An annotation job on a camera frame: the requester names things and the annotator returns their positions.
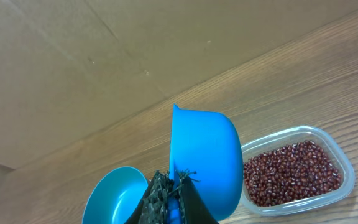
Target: table surface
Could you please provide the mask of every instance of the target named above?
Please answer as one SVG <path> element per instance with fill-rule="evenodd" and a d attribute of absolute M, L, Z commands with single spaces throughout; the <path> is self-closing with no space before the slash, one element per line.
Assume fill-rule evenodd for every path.
<path fill-rule="evenodd" d="M 358 12 L 11 172 L 0 188 L 0 223 L 80 223 L 88 196 L 110 170 L 135 166 L 148 178 L 167 170 L 173 103 L 224 113 L 243 144 L 317 126 L 355 169 L 355 189 L 340 202 L 275 218 L 239 205 L 221 223 L 358 223 Z"/>

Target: blue plastic bowl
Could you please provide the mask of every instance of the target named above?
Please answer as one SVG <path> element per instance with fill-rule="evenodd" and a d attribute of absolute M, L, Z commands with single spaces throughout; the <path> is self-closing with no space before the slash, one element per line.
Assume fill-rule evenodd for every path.
<path fill-rule="evenodd" d="M 176 170 L 196 171 L 191 178 L 205 206 L 220 221 L 239 204 L 242 154 L 239 136 L 229 118 L 212 111 L 180 109 L 173 105 L 170 178 Z"/>
<path fill-rule="evenodd" d="M 134 167 L 120 167 L 103 177 L 86 204 L 82 224 L 124 223 L 134 212 L 148 182 Z"/>

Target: wood grain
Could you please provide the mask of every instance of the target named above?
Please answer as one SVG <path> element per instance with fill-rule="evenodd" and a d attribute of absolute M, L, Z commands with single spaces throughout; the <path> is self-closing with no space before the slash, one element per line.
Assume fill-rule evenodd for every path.
<path fill-rule="evenodd" d="M 277 218 L 239 205 L 222 223 L 358 223 L 358 12 L 10 173 L 0 223 L 80 223 L 110 170 L 167 170 L 173 103 L 223 112 L 241 143 L 301 124 L 323 128 L 355 168 L 355 189 L 334 205 Z"/>

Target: clear plastic container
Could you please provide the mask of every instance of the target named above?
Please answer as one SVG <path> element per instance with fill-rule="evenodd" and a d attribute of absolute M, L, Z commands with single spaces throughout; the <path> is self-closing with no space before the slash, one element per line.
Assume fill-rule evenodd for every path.
<path fill-rule="evenodd" d="M 325 153 L 331 158 L 332 163 L 343 176 L 340 188 L 333 190 L 330 193 L 304 198 L 302 200 L 288 202 L 282 205 L 259 207 L 252 203 L 243 183 L 241 202 L 246 208 L 254 213 L 264 216 L 288 215 L 329 205 L 345 198 L 352 192 L 355 182 L 352 164 L 332 137 L 319 128 L 297 126 L 270 134 L 255 141 L 251 141 L 241 147 L 242 159 L 246 162 L 249 158 L 257 156 L 260 153 L 304 140 L 313 140 L 316 144 L 319 144 L 324 149 Z"/>

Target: adzuki bean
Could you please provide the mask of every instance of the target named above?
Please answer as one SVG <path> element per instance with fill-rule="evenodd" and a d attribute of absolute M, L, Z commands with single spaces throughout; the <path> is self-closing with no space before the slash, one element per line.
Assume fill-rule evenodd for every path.
<path fill-rule="evenodd" d="M 337 190 L 341 175 L 312 140 L 259 154 L 244 163 L 249 198 L 260 207 L 280 205 Z"/>

